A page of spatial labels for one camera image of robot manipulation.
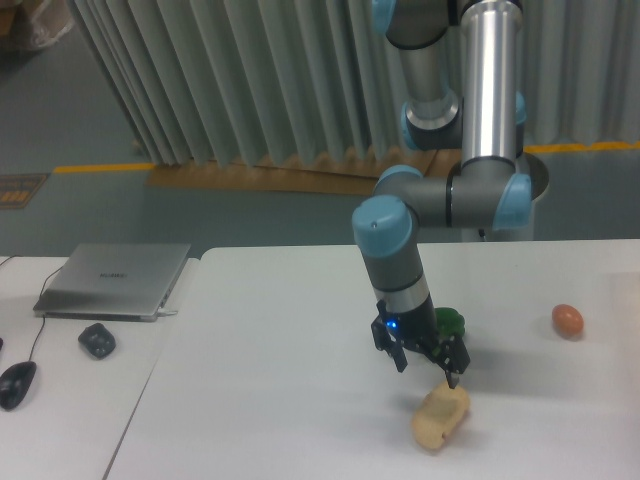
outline yellow floor line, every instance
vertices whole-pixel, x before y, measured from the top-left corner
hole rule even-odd
[[[56,167],[53,173],[94,173],[94,172],[125,172],[135,170],[153,170],[153,163],[115,163],[112,165],[71,165]]]
[[[604,150],[640,150],[640,142],[600,142],[585,146],[579,143],[564,143],[557,145],[529,145],[524,147],[527,153],[566,153],[566,152],[601,152]],[[56,167],[53,173],[95,173],[95,172],[126,172],[139,170],[153,170],[153,163],[116,163],[113,165],[71,165]]]
[[[603,150],[637,150],[640,142],[600,142],[585,146],[580,143],[565,143],[558,145],[529,145],[524,147],[527,153],[562,153],[562,152],[601,152]]]

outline robotic arm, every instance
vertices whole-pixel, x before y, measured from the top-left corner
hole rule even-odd
[[[399,372],[404,349],[440,366],[450,388],[470,359],[462,332],[439,328],[422,269],[419,228],[523,227],[531,181],[516,173],[522,155],[524,101],[516,99],[515,45],[522,24],[518,0],[372,0],[374,25],[400,50],[410,101],[401,114],[407,145],[462,147],[458,175],[423,178],[408,166],[388,169],[373,197],[352,218],[378,300],[375,346]],[[460,25],[467,39],[463,101],[449,88],[441,38]]]

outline bread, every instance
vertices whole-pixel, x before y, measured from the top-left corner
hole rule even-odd
[[[427,450],[439,449],[470,405],[466,390],[460,386],[451,390],[447,382],[442,382],[413,415],[411,429],[416,442]]]

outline laptop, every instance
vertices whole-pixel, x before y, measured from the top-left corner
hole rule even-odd
[[[44,291],[38,316],[154,321],[187,260],[187,244],[80,244]]]

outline green object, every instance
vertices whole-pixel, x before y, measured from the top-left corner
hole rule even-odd
[[[443,337],[464,336],[464,317],[454,308],[436,308],[436,327]]]

